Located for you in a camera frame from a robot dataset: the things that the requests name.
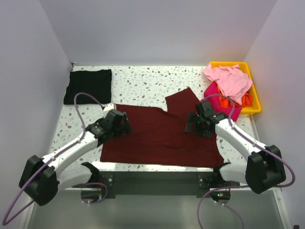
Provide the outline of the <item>dark red t shirt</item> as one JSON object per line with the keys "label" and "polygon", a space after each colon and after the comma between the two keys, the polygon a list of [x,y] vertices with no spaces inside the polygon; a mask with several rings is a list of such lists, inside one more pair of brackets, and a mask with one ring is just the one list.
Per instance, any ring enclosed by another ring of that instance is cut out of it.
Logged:
{"label": "dark red t shirt", "polygon": [[214,168],[224,162],[216,135],[185,133],[187,117],[198,98],[190,88],[166,97],[167,111],[158,107],[117,104],[125,112],[131,133],[102,146],[100,161]]}

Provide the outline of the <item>black t shirt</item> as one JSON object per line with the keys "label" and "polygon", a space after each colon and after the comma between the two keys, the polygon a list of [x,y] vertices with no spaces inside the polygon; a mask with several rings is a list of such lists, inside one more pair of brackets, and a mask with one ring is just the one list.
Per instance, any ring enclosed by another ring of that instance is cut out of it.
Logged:
{"label": "black t shirt", "polygon": [[73,105],[77,93],[87,93],[101,104],[112,100],[112,71],[75,71],[70,72],[69,84],[63,99],[64,105]]}

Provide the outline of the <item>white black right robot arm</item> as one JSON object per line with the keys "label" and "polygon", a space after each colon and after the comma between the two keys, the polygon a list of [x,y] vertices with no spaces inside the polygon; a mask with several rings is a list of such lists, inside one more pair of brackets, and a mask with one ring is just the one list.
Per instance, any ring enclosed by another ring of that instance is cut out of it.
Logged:
{"label": "white black right robot arm", "polygon": [[201,137],[212,134],[223,138],[246,160],[243,165],[226,162],[213,169],[212,183],[224,187],[229,183],[243,183],[260,194],[286,180],[281,151],[252,138],[235,125],[225,113],[216,113],[208,101],[195,105],[196,112],[188,114],[185,132]]}

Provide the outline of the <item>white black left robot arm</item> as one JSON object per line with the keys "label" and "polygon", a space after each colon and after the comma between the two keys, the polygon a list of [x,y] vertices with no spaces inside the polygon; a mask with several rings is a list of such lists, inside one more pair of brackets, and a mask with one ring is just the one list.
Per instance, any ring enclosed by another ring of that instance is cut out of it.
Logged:
{"label": "white black left robot arm", "polygon": [[60,190],[85,184],[98,184],[99,169],[90,162],[82,162],[78,168],[67,170],[86,153],[98,148],[110,139],[131,132],[127,114],[115,109],[85,128],[70,143],[44,157],[30,157],[24,167],[19,187],[39,206],[48,204]]}

